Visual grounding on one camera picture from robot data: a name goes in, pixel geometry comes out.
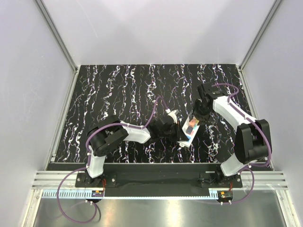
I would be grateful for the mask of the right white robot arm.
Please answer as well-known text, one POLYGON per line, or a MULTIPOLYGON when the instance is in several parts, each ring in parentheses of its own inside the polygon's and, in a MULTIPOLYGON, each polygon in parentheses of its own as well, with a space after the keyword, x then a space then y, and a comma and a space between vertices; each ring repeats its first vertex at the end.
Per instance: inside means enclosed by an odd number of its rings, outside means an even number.
POLYGON ((199 92, 195 101, 193 116, 206 123, 210 113, 220 114, 235 130, 234 153, 221 163, 221 172, 215 175, 219 187, 226 187, 232 182, 232 176, 247 166, 260 165, 257 161, 267 158, 270 161, 269 123, 257 120, 241 110, 225 93, 199 92))

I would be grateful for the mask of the dark blue plug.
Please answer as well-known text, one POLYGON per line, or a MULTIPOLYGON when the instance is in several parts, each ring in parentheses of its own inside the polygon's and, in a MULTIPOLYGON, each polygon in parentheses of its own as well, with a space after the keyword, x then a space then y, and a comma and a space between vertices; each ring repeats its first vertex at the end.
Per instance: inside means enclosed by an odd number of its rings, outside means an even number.
POLYGON ((191 135, 191 134, 193 133, 193 131, 194 131, 194 128, 193 128, 193 127, 188 127, 188 128, 186 129, 186 134, 191 135))

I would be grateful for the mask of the white power strip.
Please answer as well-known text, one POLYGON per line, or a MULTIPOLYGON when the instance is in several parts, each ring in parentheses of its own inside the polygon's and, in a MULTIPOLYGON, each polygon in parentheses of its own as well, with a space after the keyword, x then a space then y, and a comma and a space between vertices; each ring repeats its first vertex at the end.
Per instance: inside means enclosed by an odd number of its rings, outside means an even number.
POLYGON ((182 131, 187 137, 185 141, 179 141, 181 147, 189 148, 194 140, 194 137, 199 129, 199 120, 192 115, 192 112, 188 115, 185 123, 183 124, 182 131))

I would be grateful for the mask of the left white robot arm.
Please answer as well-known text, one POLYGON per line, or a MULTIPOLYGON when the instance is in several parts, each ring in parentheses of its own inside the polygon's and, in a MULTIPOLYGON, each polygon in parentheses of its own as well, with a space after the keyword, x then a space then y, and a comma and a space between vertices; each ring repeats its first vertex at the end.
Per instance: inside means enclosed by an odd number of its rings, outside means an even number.
POLYGON ((175 143, 187 139, 180 121, 169 115, 148 121, 146 125, 140 126, 125 123, 116 115, 110 116, 102 127, 95 127, 88 132, 86 182, 91 187, 98 187, 102 183, 106 156, 116 150, 123 141, 144 144, 153 143, 161 138, 167 138, 175 143))

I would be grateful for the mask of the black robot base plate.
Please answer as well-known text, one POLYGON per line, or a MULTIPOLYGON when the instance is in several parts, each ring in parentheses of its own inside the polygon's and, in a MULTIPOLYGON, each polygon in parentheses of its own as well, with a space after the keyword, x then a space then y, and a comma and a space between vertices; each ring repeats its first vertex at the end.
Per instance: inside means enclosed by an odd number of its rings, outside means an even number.
POLYGON ((248 170, 224 176, 219 164, 105 164, 92 179, 79 164, 53 164, 47 173, 48 197, 88 199, 215 199, 218 191, 244 189, 248 170))

